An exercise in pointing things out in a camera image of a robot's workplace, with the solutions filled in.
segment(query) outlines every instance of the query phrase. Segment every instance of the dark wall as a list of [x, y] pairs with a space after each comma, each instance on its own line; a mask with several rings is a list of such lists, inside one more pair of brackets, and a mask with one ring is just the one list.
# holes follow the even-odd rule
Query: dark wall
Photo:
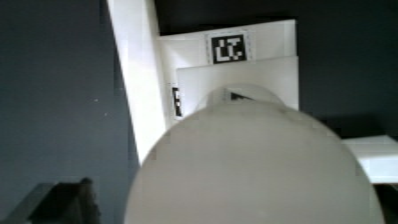
[[129, 137], [104, 1], [0, 0], [0, 220], [40, 182], [88, 177], [122, 223]]
[[161, 35], [296, 19], [300, 108], [340, 137], [398, 136], [396, 0], [156, 0]]

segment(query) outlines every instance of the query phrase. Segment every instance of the gray surface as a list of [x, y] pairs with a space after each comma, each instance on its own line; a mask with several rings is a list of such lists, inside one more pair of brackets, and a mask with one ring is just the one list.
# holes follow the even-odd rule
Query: gray surface
[[101, 1], [0, 1], [0, 220], [38, 183], [90, 177], [120, 223], [136, 152], [113, 49]]

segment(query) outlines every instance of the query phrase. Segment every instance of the white object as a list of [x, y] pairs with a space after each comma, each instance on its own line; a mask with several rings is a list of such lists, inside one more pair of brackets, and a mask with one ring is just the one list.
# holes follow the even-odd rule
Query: white object
[[360, 162], [371, 183], [398, 183], [398, 143], [388, 136], [342, 141]]
[[246, 100], [200, 110], [152, 148], [124, 223], [383, 223], [360, 165], [319, 122]]
[[177, 69], [182, 115], [188, 116], [207, 94], [243, 83], [268, 89], [285, 106], [298, 109], [298, 60], [282, 57]]
[[255, 61], [264, 61], [266, 59], [275, 59], [275, 58], [289, 57], [296, 55], [294, 20], [253, 24], [248, 26], [239, 26], [239, 27], [200, 31], [193, 33], [184, 33], [177, 35], [168, 35], [157, 38], [163, 77], [165, 77], [163, 80], [165, 80], [165, 89], [166, 89], [165, 105], [168, 106], [168, 109], [166, 109], [168, 126], [172, 126], [177, 123], [175, 119], [179, 119], [173, 116], [172, 94], [168, 90], [170, 87], [179, 87], [177, 69], [181, 68], [193, 69], [198, 66], [213, 65], [211, 59], [214, 57], [213, 54], [216, 54], [216, 49], [214, 51], [211, 51], [211, 46], [209, 46], [211, 38], [227, 37], [227, 36], [232, 37], [236, 35], [243, 35], [244, 37], [244, 41], [243, 41], [244, 50], [241, 52], [239, 51], [230, 52], [232, 49], [229, 46], [227, 52], [229, 52], [230, 58], [237, 57], [237, 55], [241, 54], [246, 54], [248, 63], [257, 63]]

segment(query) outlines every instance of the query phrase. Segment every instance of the white panel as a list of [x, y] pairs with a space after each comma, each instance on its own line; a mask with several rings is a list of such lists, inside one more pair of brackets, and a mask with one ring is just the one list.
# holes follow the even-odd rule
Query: white panel
[[221, 86], [244, 83], [262, 86], [285, 106], [298, 109], [298, 62], [284, 57], [177, 69], [182, 115], [195, 111], [204, 97]]
[[150, 0], [108, 0], [138, 160], [165, 132], [157, 23]]
[[[250, 60], [271, 59], [296, 55], [294, 44], [294, 20], [269, 22], [227, 29], [209, 30], [186, 34], [161, 36], [161, 62], [165, 75], [165, 88], [177, 86], [175, 69], [211, 65], [207, 37], [229, 35], [234, 33], [246, 34], [246, 46]], [[173, 109], [170, 93], [165, 93], [170, 123], [173, 123]]]
[[398, 183], [398, 143], [388, 136], [342, 141], [362, 165], [371, 183]]

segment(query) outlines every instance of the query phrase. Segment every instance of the white rounded object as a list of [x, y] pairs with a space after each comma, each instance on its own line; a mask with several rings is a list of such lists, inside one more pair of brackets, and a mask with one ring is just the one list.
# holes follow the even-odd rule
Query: white rounded object
[[253, 101], [198, 111], [150, 150], [124, 223], [383, 223], [362, 168], [319, 122]]

